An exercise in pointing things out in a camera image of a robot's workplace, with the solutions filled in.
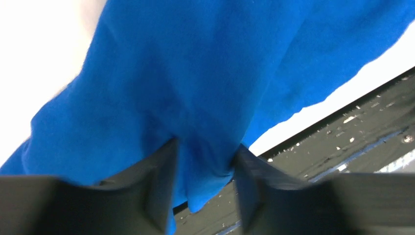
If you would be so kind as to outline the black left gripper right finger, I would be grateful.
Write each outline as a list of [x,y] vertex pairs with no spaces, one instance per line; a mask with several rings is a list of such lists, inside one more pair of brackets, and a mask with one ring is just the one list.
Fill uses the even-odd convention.
[[346,173],[309,183],[240,146],[235,158],[245,235],[412,235],[415,176]]

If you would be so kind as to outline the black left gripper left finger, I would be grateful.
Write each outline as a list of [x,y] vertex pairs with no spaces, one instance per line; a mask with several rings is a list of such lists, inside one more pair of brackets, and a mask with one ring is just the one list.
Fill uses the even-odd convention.
[[3,235],[166,235],[173,217],[176,139],[94,186],[57,177],[2,176]]

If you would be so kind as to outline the blue panda print t-shirt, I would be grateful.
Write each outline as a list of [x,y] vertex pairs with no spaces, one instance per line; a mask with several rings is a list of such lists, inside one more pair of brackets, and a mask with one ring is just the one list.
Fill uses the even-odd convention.
[[414,19],[412,0],[109,0],[80,73],[0,177],[94,186],[176,139],[172,208],[197,212],[235,178],[240,146],[326,99]]

